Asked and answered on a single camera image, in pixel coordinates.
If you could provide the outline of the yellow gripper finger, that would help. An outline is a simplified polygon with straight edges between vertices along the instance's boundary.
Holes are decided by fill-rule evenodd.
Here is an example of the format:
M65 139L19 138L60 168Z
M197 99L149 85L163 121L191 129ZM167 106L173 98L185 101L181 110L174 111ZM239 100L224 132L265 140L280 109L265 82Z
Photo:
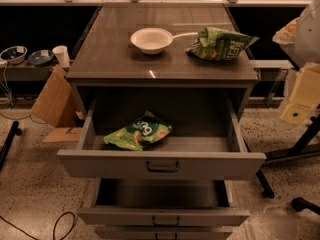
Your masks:
M280 120L299 125L320 104L320 64L307 63L295 77L289 99L280 114Z

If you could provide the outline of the black robot base legs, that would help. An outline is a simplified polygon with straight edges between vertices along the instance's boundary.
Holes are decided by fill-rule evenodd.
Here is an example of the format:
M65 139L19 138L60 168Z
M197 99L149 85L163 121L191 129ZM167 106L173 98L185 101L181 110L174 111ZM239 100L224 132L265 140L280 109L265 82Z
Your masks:
M299 138L296 144L289 149L270 151L266 153L266 162L276 160L301 158L302 156L312 156L320 153L320 144L310 145L310 141L320 132L320 115L310 118L311 124L305 133ZM296 212L308 209L320 215L320 207L302 197L291 200L291 206Z

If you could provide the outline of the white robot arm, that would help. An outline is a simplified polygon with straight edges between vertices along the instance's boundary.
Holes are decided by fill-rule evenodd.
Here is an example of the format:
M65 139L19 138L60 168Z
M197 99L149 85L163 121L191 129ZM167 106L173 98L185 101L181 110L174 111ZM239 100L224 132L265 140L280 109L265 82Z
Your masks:
M277 31L272 41L299 68L288 80L289 96L279 116L283 123L298 125L320 104L320 0L313 0L299 17Z

